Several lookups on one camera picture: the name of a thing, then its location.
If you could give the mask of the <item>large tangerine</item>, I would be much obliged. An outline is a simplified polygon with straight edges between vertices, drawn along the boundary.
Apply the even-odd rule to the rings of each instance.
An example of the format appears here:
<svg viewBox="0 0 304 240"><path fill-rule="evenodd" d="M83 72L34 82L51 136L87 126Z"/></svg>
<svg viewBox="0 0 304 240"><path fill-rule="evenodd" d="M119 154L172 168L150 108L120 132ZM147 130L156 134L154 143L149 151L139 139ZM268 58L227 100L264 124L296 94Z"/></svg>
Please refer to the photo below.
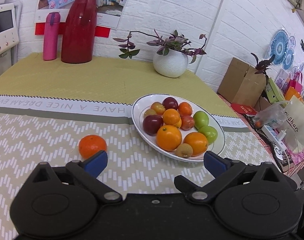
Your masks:
<svg viewBox="0 0 304 240"><path fill-rule="evenodd" d="M98 135L87 135L80 140L78 150L83 159L88 159L99 151L107 151L107 144Z"/></svg>

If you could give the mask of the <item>brown kiwi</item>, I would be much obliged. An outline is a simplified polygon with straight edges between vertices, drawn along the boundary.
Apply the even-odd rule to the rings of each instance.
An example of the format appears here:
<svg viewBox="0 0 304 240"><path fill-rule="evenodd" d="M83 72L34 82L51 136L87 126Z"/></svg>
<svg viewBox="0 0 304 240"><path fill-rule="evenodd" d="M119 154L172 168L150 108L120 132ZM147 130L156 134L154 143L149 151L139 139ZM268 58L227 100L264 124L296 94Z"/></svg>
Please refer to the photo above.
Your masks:
<svg viewBox="0 0 304 240"><path fill-rule="evenodd" d="M186 143L180 144L175 150L175 155L180 158L190 158L193 155L193 148Z"/></svg>

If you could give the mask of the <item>green apple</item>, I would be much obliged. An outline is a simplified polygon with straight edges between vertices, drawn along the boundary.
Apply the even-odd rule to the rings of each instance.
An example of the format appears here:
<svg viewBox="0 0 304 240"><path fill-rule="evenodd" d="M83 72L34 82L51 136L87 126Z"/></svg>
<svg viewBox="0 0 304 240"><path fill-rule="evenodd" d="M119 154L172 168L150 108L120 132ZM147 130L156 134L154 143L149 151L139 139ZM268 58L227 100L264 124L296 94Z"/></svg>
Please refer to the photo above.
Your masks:
<svg viewBox="0 0 304 240"><path fill-rule="evenodd" d="M209 145L215 142L218 137L217 130L212 126L203 126L198 130L198 132L207 138Z"/></svg>
<svg viewBox="0 0 304 240"><path fill-rule="evenodd" d="M197 130L199 130L200 128L202 128L204 126L208 126L208 124L209 124L209 117L208 117L207 113L204 111L197 111L193 115L193 119L194 119L195 128Z"/></svg>

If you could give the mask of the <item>small orange mandarin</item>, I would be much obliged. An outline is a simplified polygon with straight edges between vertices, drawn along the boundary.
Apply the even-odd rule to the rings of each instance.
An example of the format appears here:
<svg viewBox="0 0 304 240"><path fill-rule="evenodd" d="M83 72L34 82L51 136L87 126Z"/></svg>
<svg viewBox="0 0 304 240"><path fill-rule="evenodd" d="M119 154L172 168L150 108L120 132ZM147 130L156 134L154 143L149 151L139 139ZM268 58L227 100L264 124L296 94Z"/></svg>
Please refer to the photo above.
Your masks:
<svg viewBox="0 0 304 240"><path fill-rule="evenodd" d="M163 122L166 125L172 125L174 126L175 124L177 124L180 120L180 114L177 110L175 109L167 109L164 113L163 113Z"/></svg>

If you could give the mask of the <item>medium tangerine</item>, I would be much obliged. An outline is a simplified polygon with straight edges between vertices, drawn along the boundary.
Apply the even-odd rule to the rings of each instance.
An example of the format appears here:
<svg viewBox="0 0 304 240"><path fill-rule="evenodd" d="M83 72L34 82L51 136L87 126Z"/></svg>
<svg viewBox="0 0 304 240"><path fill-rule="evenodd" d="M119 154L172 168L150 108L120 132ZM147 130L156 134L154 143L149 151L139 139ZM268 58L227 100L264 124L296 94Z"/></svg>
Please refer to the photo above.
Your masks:
<svg viewBox="0 0 304 240"><path fill-rule="evenodd" d="M193 109L189 103L181 102L178 106L178 112L180 116L191 116L193 113Z"/></svg>

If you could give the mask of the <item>red-yellow apple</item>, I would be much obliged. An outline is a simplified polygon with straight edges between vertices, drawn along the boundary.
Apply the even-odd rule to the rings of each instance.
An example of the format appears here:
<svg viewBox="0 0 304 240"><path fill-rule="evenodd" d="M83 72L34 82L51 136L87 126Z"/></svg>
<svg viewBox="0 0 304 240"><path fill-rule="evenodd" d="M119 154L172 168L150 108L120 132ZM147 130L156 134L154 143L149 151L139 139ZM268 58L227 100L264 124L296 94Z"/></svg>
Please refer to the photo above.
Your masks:
<svg viewBox="0 0 304 240"><path fill-rule="evenodd" d="M166 108L160 102L154 102L150 108L154 110L157 115L163 115L166 111Z"/></svg>

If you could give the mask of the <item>large orange front right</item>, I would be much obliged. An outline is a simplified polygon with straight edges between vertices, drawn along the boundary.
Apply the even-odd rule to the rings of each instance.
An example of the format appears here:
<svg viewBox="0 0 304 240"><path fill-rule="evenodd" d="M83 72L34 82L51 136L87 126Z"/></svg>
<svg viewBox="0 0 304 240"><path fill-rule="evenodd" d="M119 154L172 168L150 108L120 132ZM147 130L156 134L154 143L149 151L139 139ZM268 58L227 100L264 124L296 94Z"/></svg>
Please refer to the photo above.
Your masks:
<svg viewBox="0 0 304 240"><path fill-rule="evenodd" d="M208 149L208 140L206 136L199 132L192 132L185 136L183 142L192 147L192 157L197 157L203 154Z"/></svg>

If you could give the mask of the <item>large orange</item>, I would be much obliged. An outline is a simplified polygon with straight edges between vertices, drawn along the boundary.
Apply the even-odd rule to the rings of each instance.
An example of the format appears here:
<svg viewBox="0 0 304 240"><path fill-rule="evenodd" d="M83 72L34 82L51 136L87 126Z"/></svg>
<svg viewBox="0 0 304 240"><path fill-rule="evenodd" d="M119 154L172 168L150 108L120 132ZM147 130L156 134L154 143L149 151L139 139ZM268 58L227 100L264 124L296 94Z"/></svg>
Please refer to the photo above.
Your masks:
<svg viewBox="0 0 304 240"><path fill-rule="evenodd" d="M192 132L185 136L183 142L192 147L192 157L197 157L203 154L208 149L208 140L206 136L199 132Z"/></svg>
<svg viewBox="0 0 304 240"><path fill-rule="evenodd" d="M156 134L157 146L168 152L172 152L177 149L181 142L182 134L175 126L164 125Z"/></svg>

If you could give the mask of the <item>red envelope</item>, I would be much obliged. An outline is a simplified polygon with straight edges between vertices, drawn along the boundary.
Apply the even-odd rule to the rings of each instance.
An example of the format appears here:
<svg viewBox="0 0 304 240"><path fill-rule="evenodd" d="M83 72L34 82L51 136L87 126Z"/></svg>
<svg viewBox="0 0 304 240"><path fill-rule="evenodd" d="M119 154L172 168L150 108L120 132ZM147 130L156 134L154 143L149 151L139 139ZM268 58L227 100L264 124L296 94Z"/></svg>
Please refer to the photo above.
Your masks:
<svg viewBox="0 0 304 240"><path fill-rule="evenodd" d="M231 103L231 108L235 112L237 112L239 114L243 114L243 115L256 115L257 114L257 111L253 107L247 106L247 105Z"/></svg>

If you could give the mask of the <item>clear plastic bag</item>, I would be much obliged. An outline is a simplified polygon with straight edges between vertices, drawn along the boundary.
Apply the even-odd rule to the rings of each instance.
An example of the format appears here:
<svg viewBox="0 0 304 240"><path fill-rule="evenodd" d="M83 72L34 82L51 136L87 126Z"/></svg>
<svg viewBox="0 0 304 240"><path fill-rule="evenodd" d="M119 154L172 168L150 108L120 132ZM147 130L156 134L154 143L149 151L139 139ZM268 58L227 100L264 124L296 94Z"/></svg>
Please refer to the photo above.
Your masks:
<svg viewBox="0 0 304 240"><path fill-rule="evenodd" d="M258 112L253 118L255 128L262 128L268 125L272 128L279 128L286 120L285 106L291 103L288 100L279 101L268 108Z"/></svg>

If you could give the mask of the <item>green patterned tablecloth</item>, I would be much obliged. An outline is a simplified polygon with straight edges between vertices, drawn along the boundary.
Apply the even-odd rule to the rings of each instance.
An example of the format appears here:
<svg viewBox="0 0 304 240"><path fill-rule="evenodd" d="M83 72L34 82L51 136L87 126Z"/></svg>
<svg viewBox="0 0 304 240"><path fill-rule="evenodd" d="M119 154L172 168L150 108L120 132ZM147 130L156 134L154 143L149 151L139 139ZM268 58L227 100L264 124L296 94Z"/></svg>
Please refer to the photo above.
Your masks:
<svg viewBox="0 0 304 240"><path fill-rule="evenodd" d="M272 161L226 102L190 71L171 79L149 62L95 57L76 65L33 53L0 76L0 239L16 236L9 208L36 165L80 159L86 135L106 141L108 166L99 180L121 194L173 193L179 174L199 185L210 182L202 163L166 157L138 134L131 108L147 94L178 96L213 114L225 132L223 157Z"/></svg>

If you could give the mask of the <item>small yellowish fruit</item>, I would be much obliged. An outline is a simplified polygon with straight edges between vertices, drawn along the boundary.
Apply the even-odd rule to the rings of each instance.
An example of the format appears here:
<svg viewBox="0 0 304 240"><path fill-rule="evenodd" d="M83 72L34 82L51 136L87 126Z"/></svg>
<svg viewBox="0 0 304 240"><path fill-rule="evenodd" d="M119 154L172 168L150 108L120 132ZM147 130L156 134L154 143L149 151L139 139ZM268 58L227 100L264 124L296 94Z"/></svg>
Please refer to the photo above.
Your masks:
<svg viewBox="0 0 304 240"><path fill-rule="evenodd" d="M144 112L143 118L145 119L147 116L157 115L156 111L153 109L148 109Z"/></svg>

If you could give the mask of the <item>brown cardboard box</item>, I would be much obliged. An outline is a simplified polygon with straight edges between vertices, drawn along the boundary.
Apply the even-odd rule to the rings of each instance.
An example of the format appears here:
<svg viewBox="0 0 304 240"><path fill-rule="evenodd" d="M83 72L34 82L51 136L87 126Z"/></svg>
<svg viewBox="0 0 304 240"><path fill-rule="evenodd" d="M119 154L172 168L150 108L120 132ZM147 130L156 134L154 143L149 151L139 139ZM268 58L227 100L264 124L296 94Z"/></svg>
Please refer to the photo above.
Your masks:
<svg viewBox="0 0 304 240"><path fill-rule="evenodd" d="M255 74L251 65L233 58L218 89L230 103L254 107L266 86L264 74Z"/></svg>

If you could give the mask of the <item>orange paper bag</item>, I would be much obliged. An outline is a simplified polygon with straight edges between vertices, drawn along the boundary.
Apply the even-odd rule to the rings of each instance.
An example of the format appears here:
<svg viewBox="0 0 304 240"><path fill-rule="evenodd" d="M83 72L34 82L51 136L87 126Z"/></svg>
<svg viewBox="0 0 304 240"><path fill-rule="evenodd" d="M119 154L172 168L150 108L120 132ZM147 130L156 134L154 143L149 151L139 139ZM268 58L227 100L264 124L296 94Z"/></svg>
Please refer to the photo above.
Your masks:
<svg viewBox="0 0 304 240"><path fill-rule="evenodd" d="M295 88L289 86L284 98L285 100L290 101L293 96L298 98L301 102L304 102L300 93Z"/></svg>

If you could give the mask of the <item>red thermos jug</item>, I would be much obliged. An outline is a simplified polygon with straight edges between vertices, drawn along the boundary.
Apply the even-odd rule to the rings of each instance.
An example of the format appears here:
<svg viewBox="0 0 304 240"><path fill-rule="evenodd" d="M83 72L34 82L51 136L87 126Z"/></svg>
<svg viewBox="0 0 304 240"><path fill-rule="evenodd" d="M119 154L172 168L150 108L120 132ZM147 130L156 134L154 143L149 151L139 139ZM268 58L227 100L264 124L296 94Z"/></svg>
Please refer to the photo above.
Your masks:
<svg viewBox="0 0 304 240"><path fill-rule="evenodd" d="M62 62L80 64L92 60L96 18L96 0L74 1L62 37Z"/></svg>

